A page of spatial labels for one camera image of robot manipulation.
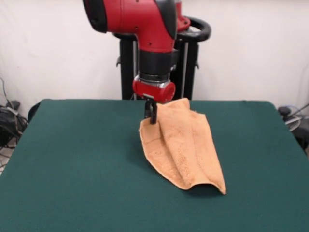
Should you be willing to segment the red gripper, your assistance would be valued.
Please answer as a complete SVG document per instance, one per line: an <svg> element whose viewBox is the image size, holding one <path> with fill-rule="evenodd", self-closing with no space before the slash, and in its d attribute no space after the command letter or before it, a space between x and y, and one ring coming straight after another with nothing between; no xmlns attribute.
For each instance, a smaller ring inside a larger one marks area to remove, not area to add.
<svg viewBox="0 0 309 232"><path fill-rule="evenodd" d="M153 125L157 121L157 103L166 103L174 97L175 94L175 84L171 81L167 81L158 85L146 83L140 80L134 80L133 91L139 97L145 97L153 99L147 99L145 102L144 118L150 118L150 123Z"/></svg>

